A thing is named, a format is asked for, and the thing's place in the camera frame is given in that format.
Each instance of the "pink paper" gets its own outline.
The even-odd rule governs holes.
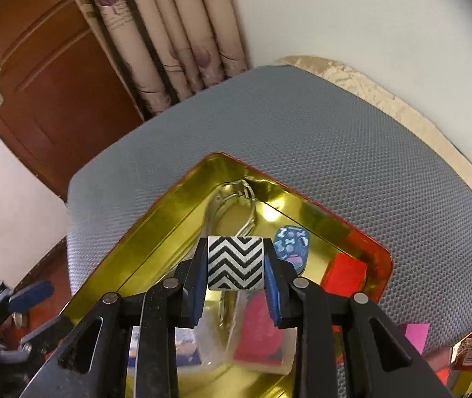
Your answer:
[[[422,354],[426,340],[428,339],[429,323],[406,323],[398,327],[411,344]]]

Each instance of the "zigzag pattern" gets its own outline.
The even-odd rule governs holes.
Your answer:
[[[264,242],[259,236],[208,237],[208,288],[264,288]]]

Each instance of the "silver rivet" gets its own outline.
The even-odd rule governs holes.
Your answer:
[[[176,278],[167,278],[162,285],[167,289],[175,289],[179,285],[179,280]]]
[[[102,297],[103,303],[112,304],[118,301],[118,294],[116,292],[107,292]]]
[[[354,301],[357,303],[367,303],[369,301],[369,297],[361,292],[358,292],[354,295]]]
[[[305,289],[310,285],[310,283],[305,278],[297,277],[295,280],[293,280],[293,285],[299,289]]]

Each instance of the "brown wooden door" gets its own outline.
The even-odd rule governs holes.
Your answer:
[[[0,0],[0,69],[0,137],[63,199],[142,122],[74,0]]]

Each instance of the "floral curtain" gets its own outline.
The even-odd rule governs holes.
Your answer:
[[[149,118],[247,70],[230,0],[76,0]]]

